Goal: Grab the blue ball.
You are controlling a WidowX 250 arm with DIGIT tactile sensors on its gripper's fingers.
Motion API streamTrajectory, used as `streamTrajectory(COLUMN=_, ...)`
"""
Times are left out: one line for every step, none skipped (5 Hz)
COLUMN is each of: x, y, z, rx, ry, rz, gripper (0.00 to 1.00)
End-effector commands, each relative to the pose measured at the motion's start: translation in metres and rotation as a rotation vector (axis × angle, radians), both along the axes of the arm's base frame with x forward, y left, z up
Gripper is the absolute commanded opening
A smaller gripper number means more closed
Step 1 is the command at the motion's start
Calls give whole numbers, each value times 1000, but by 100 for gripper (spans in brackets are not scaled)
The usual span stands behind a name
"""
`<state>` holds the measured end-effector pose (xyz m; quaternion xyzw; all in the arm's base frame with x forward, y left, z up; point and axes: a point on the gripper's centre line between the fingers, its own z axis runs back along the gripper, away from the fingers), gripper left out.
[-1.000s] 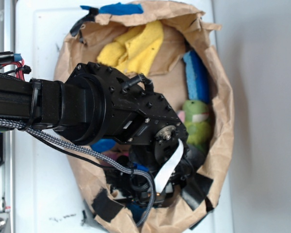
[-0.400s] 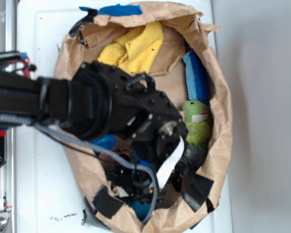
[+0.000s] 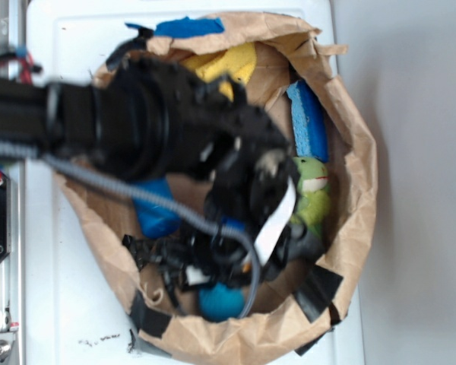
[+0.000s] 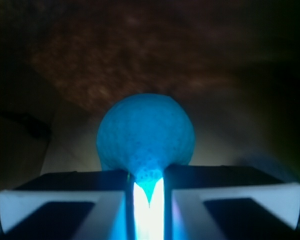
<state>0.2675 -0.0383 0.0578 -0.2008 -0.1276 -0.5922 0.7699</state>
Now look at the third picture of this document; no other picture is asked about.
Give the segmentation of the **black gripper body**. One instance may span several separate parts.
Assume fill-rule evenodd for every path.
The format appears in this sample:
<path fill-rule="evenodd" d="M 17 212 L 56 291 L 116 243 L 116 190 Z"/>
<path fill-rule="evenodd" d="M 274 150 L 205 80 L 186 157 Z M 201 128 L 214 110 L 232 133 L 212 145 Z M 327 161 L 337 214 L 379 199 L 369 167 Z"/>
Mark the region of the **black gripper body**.
<path fill-rule="evenodd" d="M 208 219 L 242 222 L 266 265 L 296 205 L 299 173 L 290 143 L 228 72 L 203 81 L 176 62 L 154 62 L 151 72 L 173 143 L 162 166 L 210 180 Z"/>

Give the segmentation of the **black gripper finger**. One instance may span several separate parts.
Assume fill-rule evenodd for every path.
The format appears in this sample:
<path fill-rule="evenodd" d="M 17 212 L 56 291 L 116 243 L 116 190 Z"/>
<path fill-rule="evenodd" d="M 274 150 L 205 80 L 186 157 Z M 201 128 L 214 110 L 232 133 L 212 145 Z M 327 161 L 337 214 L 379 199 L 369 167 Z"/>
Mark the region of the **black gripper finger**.
<path fill-rule="evenodd" d="M 154 244 L 154 262 L 162 276 L 166 292 L 176 312 L 186 316 L 187 312 L 179 302 L 176 288 L 182 285 L 182 275 L 186 267 L 187 248 L 174 239 L 158 239 Z"/>

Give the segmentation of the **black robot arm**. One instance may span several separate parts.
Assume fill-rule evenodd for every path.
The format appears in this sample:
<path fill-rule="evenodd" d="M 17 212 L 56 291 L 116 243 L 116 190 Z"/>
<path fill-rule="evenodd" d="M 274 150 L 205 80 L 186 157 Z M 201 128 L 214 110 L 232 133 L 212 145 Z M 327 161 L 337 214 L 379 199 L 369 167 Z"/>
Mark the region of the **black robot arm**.
<path fill-rule="evenodd" d="M 248 286 L 237 316 L 253 306 L 267 256 L 258 239 L 288 221 L 299 176 L 290 143 L 245 88 L 202 81 L 176 62 L 142 58 L 105 87 L 0 78 L 0 158 L 42 160 L 95 189 L 159 205 L 164 233 L 122 243 L 139 267 L 157 263 L 167 281 L 192 266 L 202 284 Z"/>

